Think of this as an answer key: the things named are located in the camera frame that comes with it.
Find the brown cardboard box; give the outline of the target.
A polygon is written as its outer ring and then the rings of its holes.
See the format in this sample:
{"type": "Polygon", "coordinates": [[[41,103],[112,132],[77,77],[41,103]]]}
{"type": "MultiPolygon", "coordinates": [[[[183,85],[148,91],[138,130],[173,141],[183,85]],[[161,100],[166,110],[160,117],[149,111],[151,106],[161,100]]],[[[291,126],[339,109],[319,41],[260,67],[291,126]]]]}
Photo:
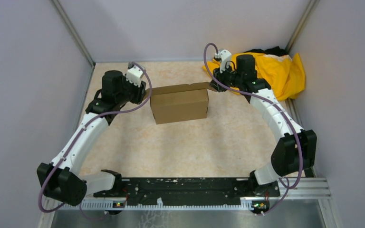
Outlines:
{"type": "Polygon", "coordinates": [[[147,89],[144,98],[150,98],[155,123],[169,124],[207,118],[209,91],[216,91],[209,82],[170,85],[147,89]]]}

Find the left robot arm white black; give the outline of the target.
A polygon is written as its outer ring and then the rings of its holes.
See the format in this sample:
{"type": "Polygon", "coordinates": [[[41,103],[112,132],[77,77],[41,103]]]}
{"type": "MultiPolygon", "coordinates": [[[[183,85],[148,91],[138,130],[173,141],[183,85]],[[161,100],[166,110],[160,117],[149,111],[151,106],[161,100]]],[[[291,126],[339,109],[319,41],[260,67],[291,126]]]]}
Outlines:
{"type": "Polygon", "coordinates": [[[65,147],[49,163],[41,163],[37,168],[41,190],[38,207],[42,212],[51,209],[43,207],[42,198],[60,201],[62,205],[79,205],[85,196],[107,192],[119,196],[123,192],[122,175],[111,170],[102,170],[97,174],[81,176],[81,167],[99,136],[111,125],[118,114],[129,113],[141,108],[148,102],[151,86],[145,70],[132,67],[125,74],[117,70],[105,72],[102,88],[97,90],[88,104],[82,121],[65,147]],[[127,103],[136,104],[132,110],[122,110],[127,103]]]}

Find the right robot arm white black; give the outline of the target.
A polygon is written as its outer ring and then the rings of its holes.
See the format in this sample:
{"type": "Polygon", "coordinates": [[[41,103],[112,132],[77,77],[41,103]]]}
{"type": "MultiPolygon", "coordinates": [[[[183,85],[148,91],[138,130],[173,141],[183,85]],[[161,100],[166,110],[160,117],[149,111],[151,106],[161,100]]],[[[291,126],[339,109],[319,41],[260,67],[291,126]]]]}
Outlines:
{"type": "Polygon", "coordinates": [[[314,166],[317,135],[296,123],[277,101],[269,83],[257,77],[254,56],[240,55],[232,62],[231,53],[220,50],[214,60],[219,66],[212,71],[211,86],[218,92],[226,91],[227,87],[237,89],[259,111],[277,140],[270,161],[250,173],[251,194],[260,196],[268,184],[314,166]]]}

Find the black cloth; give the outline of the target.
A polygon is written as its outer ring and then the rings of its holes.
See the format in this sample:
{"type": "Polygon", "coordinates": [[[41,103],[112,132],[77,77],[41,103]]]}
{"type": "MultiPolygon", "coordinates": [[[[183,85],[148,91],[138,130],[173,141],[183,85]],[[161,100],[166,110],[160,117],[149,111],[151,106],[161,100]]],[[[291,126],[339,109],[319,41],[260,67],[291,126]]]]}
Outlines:
{"type": "Polygon", "coordinates": [[[285,50],[280,48],[279,46],[273,47],[273,48],[268,48],[268,49],[251,49],[251,50],[247,50],[244,51],[244,53],[261,53],[261,54],[266,54],[266,55],[275,55],[278,57],[281,56],[285,56],[288,55],[289,53],[285,50]]]}

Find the yellow cloth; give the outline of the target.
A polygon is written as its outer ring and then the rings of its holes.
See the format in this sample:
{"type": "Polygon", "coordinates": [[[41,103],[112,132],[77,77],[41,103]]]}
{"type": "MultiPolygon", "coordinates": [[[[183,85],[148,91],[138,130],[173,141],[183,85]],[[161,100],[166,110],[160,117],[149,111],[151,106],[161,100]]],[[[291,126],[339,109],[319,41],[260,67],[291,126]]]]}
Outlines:
{"type": "Polygon", "coordinates": [[[249,52],[255,58],[257,78],[266,79],[279,101],[295,99],[306,88],[306,73],[299,54],[277,56],[249,52]]]}

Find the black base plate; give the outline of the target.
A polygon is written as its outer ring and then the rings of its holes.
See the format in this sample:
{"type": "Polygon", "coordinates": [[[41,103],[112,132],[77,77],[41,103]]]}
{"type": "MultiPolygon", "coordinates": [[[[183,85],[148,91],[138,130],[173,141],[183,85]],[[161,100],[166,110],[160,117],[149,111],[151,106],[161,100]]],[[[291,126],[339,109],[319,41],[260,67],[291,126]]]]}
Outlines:
{"type": "Polygon", "coordinates": [[[279,197],[277,182],[253,188],[248,178],[121,178],[96,198],[127,198],[128,206],[239,205],[243,197],[279,197]]]}

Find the aluminium frame rail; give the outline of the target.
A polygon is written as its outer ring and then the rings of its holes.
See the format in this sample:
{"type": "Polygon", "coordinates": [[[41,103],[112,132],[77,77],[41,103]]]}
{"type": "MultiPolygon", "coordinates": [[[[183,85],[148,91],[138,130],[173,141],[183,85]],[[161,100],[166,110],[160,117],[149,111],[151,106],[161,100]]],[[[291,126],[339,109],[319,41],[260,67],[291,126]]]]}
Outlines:
{"type": "Polygon", "coordinates": [[[279,181],[257,191],[247,178],[122,178],[112,190],[86,196],[80,205],[66,209],[87,210],[250,210],[268,211],[280,199],[331,198],[323,178],[302,178],[287,190],[279,181]]]}

